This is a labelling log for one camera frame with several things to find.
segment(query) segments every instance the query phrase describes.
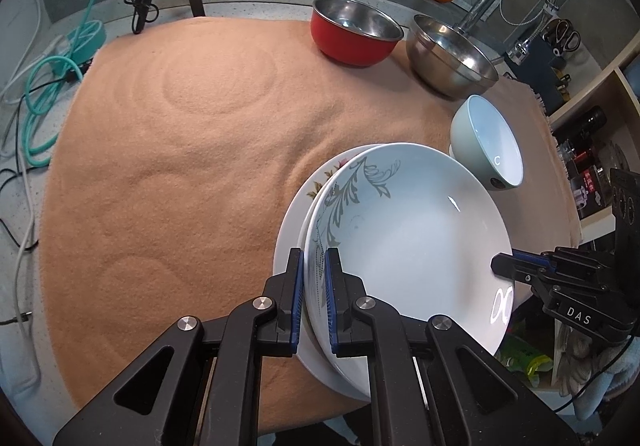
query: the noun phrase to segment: metal screw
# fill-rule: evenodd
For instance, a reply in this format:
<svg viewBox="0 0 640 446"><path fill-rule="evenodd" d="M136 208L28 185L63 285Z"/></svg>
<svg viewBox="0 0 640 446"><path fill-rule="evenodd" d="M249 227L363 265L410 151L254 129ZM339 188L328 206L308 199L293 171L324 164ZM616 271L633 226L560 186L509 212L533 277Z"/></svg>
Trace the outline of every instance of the metal screw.
<svg viewBox="0 0 640 446"><path fill-rule="evenodd" d="M362 298L358 298L356 300L356 305L360 309L366 311L367 309L372 309L373 307L375 307L376 301L371 296L363 296Z"/></svg>
<svg viewBox="0 0 640 446"><path fill-rule="evenodd" d="M198 320L193 316L185 316L184 318L180 318L178 320L178 328L181 331L190 331L195 328L198 324Z"/></svg>
<svg viewBox="0 0 640 446"><path fill-rule="evenodd" d="M258 296L254 300L254 307L258 309L258 311L264 311L273 305L271 298L267 298L267 296Z"/></svg>
<svg viewBox="0 0 640 446"><path fill-rule="evenodd" d="M439 331L448 331L452 326L452 321L446 316L436 316L431 321L434 327L436 327Z"/></svg>

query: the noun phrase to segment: chrome faucet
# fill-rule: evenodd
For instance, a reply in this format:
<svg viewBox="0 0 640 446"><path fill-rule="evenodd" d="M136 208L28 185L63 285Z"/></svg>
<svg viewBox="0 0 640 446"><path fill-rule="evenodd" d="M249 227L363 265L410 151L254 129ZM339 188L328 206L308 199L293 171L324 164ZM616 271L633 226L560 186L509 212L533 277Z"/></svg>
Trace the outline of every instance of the chrome faucet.
<svg viewBox="0 0 640 446"><path fill-rule="evenodd" d="M455 26L455 29L462 34L469 34L471 28L478 22L482 15L496 0L478 0L464 18ZM507 51L508 57L516 64L521 64L529 54L529 45L535 37L542 32L542 29L558 11L557 0L545 0L540 21L534 31L516 42L515 46Z"/></svg>

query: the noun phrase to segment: brown cloth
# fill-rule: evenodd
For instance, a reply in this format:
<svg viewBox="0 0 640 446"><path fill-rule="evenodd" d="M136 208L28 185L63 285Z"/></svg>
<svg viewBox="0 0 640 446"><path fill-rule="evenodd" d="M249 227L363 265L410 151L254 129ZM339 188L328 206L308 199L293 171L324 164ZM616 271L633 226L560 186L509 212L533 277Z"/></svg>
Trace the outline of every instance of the brown cloth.
<svg viewBox="0 0 640 446"><path fill-rule="evenodd" d="M487 96L526 161L526 183L495 196L513 245L577 243L532 92L501 80ZM221 317L259 294L287 206L321 163L374 142L446 151L454 106L412 77L402 44L348 68L316 49L306 22L194 18L100 50L56 144L40 235L47 323L74 401L178 318ZM296 359L264 361L262 432L360 405Z"/></svg>

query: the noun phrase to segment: plate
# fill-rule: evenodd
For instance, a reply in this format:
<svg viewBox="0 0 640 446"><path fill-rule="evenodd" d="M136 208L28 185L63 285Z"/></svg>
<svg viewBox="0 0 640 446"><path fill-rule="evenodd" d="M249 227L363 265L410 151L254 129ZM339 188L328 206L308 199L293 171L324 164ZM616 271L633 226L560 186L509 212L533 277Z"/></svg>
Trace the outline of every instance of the plate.
<svg viewBox="0 0 640 446"><path fill-rule="evenodd" d="M293 197L282 220L273 254L273 275L280 274L287 269L290 248L304 247L306 228L312 214L311 206L315 199L319 199L318 193L322 186L350 159L375 146L378 144L368 144L344 151L325 162L305 181L296 196ZM300 342L297 357L318 381L335 392L353 399L369 400L351 386L326 358L311 329L304 306L300 321Z"/></svg>
<svg viewBox="0 0 640 446"><path fill-rule="evenodd" d="M482 184L433 148L382 145L361 153L320 193L305 241L305 301L327 358L369 397L366 358L336 358L329 344L324 251L338 247L342 268L367 294L400 314L453 318L489 353L497 350L513 305L513 282L491 260L511 254L502 217Z"/></svg>

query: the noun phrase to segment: red metal bowl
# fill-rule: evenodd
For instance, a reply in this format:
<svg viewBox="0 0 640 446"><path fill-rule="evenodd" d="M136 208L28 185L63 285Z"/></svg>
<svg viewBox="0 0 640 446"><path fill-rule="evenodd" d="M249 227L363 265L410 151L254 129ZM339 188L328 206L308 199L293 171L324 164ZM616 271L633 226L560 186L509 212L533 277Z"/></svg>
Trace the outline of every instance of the red metal bowl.
<svg viewBox="0 0 640 446"><path fill-rule="evenodd" d="M355 0L315 0L311 37L325 55L354 66L380 63L404 37L385 13Z"/></svg>

